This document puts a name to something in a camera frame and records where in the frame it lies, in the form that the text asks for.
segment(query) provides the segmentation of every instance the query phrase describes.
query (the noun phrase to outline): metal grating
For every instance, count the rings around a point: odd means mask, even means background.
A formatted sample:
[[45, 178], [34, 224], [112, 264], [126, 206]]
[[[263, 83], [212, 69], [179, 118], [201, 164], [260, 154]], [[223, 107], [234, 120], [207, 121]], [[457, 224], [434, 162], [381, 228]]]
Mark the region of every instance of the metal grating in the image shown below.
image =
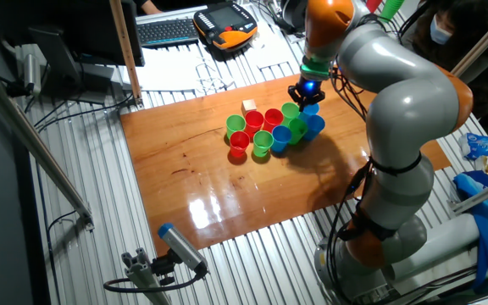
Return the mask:
[[[256, 8], [248, 9], [257, 19], [264, 20]], [[189, 18], [191, 14], [171, 14], [170, 17]], [[396, 22], [402, 23], [400, 15]], [[273, 28], [273, 32], [286, 42], [287, 52], [293, 55], [287, 63], [258, 69], [252, 58], [239, 51], [226, 55], [224, 62], [213, 61], [214, 70], [198, 67], [197, 78], [229, 76], [235, 81], [228, 88], [230, 90], [298, 73], [303, 43], [289, 43], [279, 30]], [[200, 44], [166, 50], [211, 58]], [[200, 97], [204, 93], [144, 91], [142, 94], [144, 108], [152, 108]], [[107, 97], [107, 104], [114, 104], [122, 98], [122, 92], [114, 89], [112, 96]], [[29, 114], [31, 121], [37, 122], [56, 106], [54, 101], [37, 103]], [[65, 102], [56, 115], [63, 117], [99, 107]], [[137, 110], [140, 109], [129, 107], [122, 109], [121, 113]], [[457, 139], [461, 132], [485, 133], [472, 117], [460, 131], [439, 140], [452, 167], [435, 173], [433, 193], [418, 212], [429, 228], [451, 218], [446, 202], [456, 198], [453, 176], [474, 168], [460, 157]], [[104, 281], [124, 277], [121, 253], [144, 247], [150, 257], [155, 257], [118, 115], [114, 111], [100, 111], [77, 116], [51, 125], [41, 135], [79, 193], [89, 202], [96, 226], [93, 232], [83, 230], [75, 215], [54, 226], [51, 239], [56, 274], [52, 274], [44, 234], [46, 228], [42, 225], [52, 302], [58, 303], [55, 276], [62, 304], [148, 304], [143, 295], [116, 294], [103, 289]], [[36, 164], [32, 164], [33, 176], [37, 177]], [[72, 211], [72, 207], [42, 169], [38, 174], [39, 179], [35, 181], [37, 208], [41, 215], [40, 223], [45, 224], [45, 220], [50, 223], [59, 215]], [[47, 219], [42, 216], [44, 207]], [[325, 304], [321, 285], [313, 270], [313, 251], [317, 242], [329, 232], [334, 212], [333, 207], [320, 209], [200, 250], [208, 260], [211, 274], [191, 287], [170, 292], [172, 302], [201, 305]], [[183, 282], [189, 280], [191, 274], [187, 268], [179, 267], [174, 277], [177, 282]]]

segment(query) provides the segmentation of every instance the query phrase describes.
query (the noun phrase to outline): computer monitor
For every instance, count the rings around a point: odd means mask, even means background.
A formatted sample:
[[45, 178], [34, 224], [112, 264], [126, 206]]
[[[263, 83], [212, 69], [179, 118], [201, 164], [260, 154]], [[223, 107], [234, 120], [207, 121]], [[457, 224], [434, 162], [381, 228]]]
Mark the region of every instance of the computer monitor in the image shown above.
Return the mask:
[[[136, 5], [122, 0], [135, 65], [144, 65]], [[50, 65], [42, 95], [103, 103], [125, 64], [108, 0], [0, 0], [0, 34], [13, 46], [36, 43]]]

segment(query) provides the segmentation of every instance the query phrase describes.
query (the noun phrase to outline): blue cup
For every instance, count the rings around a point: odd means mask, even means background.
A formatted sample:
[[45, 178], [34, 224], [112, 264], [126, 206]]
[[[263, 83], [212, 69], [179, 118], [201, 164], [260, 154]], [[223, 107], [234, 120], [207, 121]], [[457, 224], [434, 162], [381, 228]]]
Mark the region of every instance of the blue cup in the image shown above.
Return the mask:
[[270, 149], [274, 153], [282, 153], [291, 139], [291, 130], [284, 125], [278, 125], [272, 130], [274, 144]]
[[298, 115], [298, 118], [306, 122], [310, 117], [310, 115], [317, 114], [318, 112], [319, 112], [319, 103], [315, 103], [314, 105], [308, 105]]
[[304, 135], [304, 140], [311, 141], [325, 128], [325, 120], [317, 114], [310, 115], [306, 125], [308, 125], [308, 132]]

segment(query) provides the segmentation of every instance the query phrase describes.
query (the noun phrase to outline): orange controller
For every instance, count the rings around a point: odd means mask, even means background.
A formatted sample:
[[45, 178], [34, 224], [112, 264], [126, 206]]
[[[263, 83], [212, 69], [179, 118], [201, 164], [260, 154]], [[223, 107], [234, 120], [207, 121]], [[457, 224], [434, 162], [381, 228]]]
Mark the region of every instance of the orange controller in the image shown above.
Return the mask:
[[258, 31], [255, 19], [243, 7], [231, 2], [196, 12], [193, 23], [208, 44], [226, 51], [246, 46]]

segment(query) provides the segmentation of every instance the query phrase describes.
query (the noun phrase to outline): metal pole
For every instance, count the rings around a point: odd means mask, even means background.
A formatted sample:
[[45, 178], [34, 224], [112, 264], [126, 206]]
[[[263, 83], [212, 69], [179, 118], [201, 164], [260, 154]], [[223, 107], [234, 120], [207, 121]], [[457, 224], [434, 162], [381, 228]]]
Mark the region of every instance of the metal pole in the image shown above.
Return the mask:
[[481, 40], [466, 54], [466, 56], [451, 71], [456, 77], [460, 77], [468, 67], [488, 48], [488, 32]]
[[5, 118], [7, 123], [13, 129], [13, 132], [19, 137], [22, 143], [27, 147], [36, 161], [47, 172], [56, 187], [64, 194], [69, 203], [76, 209], [77, 213], [86, 223], [88, 230], [93, 229], [92, 212], [86, 206], [85, 202], [76, 191], [75, 187], [69, 181], [62, 169], [59, 167], [56, 159], [50, 153], [44, 142], [39, 137], [35, 128], [25, 117], [22, 109], [7, 96], [0, 82], [0, 114]]
[[127, 66], [127, 73], [131, 83], [131, 89], [133, 90], [133, 97], [137, 104], [142, 105], [141, 86], [139, 85], [139, 79], [136, 75], [135, 60], [133, 59], [133, 51], [131, 49], [131, 42], [129, 40], [129, 34], [127, 26], [125, 25], [124, 10], [122, 9], [121, 0], [109, 0], [110, 8], [112, 9], [112, 16], [114, 18], [114, 24], [118, 31], [119, 46], [124, 54], [125, 66]]
[[487, 199], [488, 199], [488, 187], [483, 191], [473, 195], [472, 197], [464, 200], [463, 202], [456, 203], [455, 207], [453, 208], [453, 212], [455, 213], [455, 215], [459, 215], [462, 212], [468, 210], [469, 208], [472, 208], [473, 206], [482, 203]]

